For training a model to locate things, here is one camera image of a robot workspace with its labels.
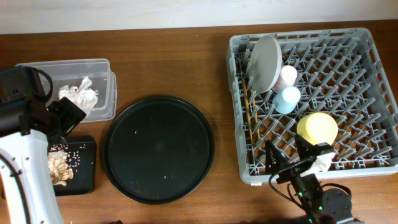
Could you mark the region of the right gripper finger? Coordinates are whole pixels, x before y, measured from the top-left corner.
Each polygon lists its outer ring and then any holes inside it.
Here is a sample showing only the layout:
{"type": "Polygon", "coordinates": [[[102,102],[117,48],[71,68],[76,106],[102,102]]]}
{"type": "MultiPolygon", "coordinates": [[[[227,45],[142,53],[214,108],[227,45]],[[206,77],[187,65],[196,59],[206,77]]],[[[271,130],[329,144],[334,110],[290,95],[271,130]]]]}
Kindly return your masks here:
{"type": "Polygon", "coordinates": [[[270,140],[266,141],[266,174],[276,174],[286,168],[287,160],[270,140]]]}
{"type": "Polygon", "coordinates": [[[294,136],[297,152],[300,156],[316,156],[316,147],[305,140],[301,135],[296,134],[294,136]]]}

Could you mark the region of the yellow bowl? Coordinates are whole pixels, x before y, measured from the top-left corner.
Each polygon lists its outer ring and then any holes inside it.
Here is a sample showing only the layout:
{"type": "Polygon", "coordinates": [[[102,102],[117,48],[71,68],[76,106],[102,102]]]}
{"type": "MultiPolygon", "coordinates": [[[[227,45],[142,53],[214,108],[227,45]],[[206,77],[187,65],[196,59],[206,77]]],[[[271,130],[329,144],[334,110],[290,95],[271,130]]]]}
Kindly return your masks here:
{"type": "Polygon", "coordinates": [[[311,113],[298,122],[297,134],[312,145],[332,145],[338,134],[338,125],[333,117],[326,113],[311,113]]]}

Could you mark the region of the white tissue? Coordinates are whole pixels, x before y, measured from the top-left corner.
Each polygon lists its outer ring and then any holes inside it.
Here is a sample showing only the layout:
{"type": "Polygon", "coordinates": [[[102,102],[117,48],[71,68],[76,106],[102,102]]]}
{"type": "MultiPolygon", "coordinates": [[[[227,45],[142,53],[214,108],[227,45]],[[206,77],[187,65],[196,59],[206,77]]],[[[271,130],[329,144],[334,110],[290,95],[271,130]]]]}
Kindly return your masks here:
{"type": "Polygon", "coordinates": [[[98,90],[92,90],[93,82],[84,77],[80,86],[65,85],[58,90],[58,98],[68,98],[72,103],[83,110],[87,116],[90,115],[92,109],[98,102],[98,90]]]}

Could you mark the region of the wooden chopstick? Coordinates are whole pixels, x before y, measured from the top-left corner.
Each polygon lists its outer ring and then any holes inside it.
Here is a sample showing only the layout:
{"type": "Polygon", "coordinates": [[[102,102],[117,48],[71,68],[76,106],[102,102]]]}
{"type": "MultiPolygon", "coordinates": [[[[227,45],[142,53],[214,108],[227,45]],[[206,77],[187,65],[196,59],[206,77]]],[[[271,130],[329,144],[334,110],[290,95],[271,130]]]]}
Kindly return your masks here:
{"type": "Polygon", "coordinates": [[[244,90],[244,103],[245,103],[245,109],[246,109],[246,116],[247,116],[247,121],[248,121],[249,138],[250,138],[251,144],[253,144],[252,127],[251,127],[251,115],[250,115],[250,112],[249,112],[247,85],[246,85],[246,81],[245,81],[244,78],[243,78],[243,90],[244,90]]]}
{"type": "Polygon", "coordinates": [[[251,88],[251,98],[252,98],[251,101],[252,101],[252,105],[253,105],[252,115],[254,116],[254,121],[255,121],[254,129],[255,129],[255,133],[257,134],[257,138],[260,139],[259,128],[257,127],[257,124],[258,124],[257,112],[259,109],[257,108],[257,104],[256,104],[256,96],[257,96],[257,93],[251,88]]]}

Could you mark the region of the white rice pile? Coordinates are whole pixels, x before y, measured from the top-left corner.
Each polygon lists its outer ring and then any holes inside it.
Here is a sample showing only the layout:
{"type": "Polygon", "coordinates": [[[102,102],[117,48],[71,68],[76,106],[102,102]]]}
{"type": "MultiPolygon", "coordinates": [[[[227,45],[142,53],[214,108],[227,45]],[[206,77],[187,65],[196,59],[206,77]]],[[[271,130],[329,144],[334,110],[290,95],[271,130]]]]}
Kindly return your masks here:
{"type": "Polygon", "coordinates": [[[64,168],[64,170],[72,169],[74,172],[78,172],[83,164],[83,149],[84,147],[81,146],[74,150],[71,146],[65,144],[52,145],[47,156],[50,171],[53,172],[61,164],[66,164],[67,168],[64,168]]]}

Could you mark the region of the light blue cup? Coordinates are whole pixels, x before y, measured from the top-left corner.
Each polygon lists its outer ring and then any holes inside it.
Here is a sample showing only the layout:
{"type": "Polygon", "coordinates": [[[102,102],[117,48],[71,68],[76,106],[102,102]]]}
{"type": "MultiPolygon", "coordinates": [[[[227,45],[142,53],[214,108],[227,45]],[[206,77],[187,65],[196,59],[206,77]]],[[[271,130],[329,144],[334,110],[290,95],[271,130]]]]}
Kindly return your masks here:
{"type": "Polygon", "coordinates": [[[300,101],[300,90],[295,86],[287,86],[273,98],[276,112],[280,114],[289,114],[293,112],[300,101]]]}

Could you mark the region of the pink cup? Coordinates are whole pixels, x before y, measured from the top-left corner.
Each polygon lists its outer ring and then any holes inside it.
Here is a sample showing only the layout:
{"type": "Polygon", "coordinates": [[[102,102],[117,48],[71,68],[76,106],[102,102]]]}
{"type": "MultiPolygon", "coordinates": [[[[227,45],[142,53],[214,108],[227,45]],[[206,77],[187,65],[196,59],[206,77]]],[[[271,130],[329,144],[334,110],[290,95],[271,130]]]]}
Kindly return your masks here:
{"type": "Polygon", "coordinates": [[[294,86],[295,81],[297,79],[298,72],[297,70],[291,65],[284,65],[280,70],[280,75],[272,87],[272,90],[275,93],[282,91],[284,88],[288,86],[294,86]]]}

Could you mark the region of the grey plate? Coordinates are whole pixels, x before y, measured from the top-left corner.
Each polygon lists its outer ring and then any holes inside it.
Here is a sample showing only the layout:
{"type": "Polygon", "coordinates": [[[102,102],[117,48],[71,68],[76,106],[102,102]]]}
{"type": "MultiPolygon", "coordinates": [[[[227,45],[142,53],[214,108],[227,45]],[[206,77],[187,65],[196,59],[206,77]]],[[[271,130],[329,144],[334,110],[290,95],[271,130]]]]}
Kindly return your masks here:
{"type": "Polygon", "coordinates": [[[257,93],[269,91],[279,78],[282,67],[282,52],[275,38],[265,35],[255,44],[251,58],[252,89],[257,93]]]}

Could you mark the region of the peanut shells pile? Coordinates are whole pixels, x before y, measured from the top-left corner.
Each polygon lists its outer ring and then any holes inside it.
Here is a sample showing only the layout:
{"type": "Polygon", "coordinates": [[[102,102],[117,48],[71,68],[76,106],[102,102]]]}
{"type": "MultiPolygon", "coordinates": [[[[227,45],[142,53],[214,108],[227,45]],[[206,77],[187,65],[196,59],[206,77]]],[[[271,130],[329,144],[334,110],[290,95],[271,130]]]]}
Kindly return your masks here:
{"type": "Polygon", "coordinates": [[[47,164],[53,185],[66,187],[68,181],[74,178],[74,171],[68,161],[69,155],[64,151],[52,151],[48,153],[47,164]]]}

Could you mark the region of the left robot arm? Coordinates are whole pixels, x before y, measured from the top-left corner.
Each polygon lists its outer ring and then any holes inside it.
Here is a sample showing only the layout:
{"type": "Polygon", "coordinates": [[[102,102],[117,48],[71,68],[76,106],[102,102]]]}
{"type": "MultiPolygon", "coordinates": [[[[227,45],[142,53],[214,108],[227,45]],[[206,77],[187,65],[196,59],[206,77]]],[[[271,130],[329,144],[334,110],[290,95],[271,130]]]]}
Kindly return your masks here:
{"type": "Polygon", "coordinates": [[[86,116],[67,98],[51,101],[33,67],[1,72],[1,179],[12,223],[63,223],[47,165],[49,145],[86,116]]]}

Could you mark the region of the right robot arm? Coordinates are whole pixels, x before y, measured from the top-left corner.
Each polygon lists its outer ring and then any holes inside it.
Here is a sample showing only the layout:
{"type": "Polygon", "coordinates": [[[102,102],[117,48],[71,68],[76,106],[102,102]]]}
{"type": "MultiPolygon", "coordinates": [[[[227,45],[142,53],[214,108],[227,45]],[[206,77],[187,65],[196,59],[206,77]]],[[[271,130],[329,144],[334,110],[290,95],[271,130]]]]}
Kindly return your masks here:
{"type": "Polygon", "coordinates": [[[362,223],[352,215],[351,190],[340,184],[321,182],[316,177],[327,171],[335,156],[327,142],[311,144],[301,135],[294,136],[298,162],[289,163],[278,148],[266,141],[266,172],[270,188],[305,212],[295,223],[362,223]]]}

